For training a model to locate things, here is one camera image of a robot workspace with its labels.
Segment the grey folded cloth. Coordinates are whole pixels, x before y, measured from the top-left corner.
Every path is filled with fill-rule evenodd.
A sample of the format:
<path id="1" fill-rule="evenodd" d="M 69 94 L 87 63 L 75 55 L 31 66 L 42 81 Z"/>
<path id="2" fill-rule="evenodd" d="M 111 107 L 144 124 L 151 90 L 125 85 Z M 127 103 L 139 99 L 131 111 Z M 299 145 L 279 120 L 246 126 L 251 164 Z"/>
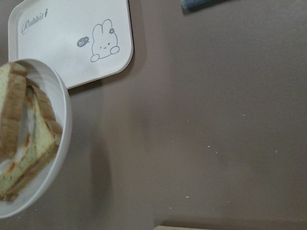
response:
<path id="1" fill-rule="evenodd" d="M 180 3 L 184 10 L 195 11 L 227 1 L 228 0 L 181 0 Z"/>

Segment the bread slice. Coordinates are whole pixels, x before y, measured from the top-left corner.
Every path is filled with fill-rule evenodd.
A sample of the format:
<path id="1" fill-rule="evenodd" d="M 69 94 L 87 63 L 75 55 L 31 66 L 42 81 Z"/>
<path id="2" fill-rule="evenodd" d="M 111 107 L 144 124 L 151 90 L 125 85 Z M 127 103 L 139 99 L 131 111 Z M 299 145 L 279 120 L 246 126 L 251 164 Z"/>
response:
<path id="1" fill-rule="evenodd" d="M 21 162 L 9 173 L 0 175 L 0 199 L 13 201 L 38 173 L 56 156 L 62 127 L 56 121 L 51 102 L 32 80 L 27 81 L 35 102 L 35 128 L 32 144 Z"/>
<path id="2" fill-rule="evenodd" d="M 13 158 L 17 151 L 26 75 L 27 69 L 15 62 L 0 68 L 0 161 Z"/>

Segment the white round plate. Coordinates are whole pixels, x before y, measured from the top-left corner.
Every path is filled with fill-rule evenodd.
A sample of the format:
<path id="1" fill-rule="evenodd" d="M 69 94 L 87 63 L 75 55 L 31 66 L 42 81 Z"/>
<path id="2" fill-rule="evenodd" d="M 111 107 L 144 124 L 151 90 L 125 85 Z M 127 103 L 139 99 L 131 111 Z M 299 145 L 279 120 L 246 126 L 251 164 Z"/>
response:
<path id="1" fill-rule="evenodd" d="M 23 59 L 0 68 L 0 216 L 33 204 L 66 157 L 72 131 L 68 91 L 47 64 Z"/>

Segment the cream rabbit tray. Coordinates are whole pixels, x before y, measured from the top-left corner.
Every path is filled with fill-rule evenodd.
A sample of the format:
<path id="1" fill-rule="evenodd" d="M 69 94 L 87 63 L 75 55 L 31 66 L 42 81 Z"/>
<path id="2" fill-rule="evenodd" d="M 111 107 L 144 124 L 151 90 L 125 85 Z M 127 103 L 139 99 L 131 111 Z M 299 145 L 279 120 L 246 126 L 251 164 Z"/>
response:
<path id="1" fill-rule="evenodd" d="M 9 61 L 44 62 L 68 89 L 123 71 L 132 54 L 127 0 L 25 0 L 9 16 Z"/>

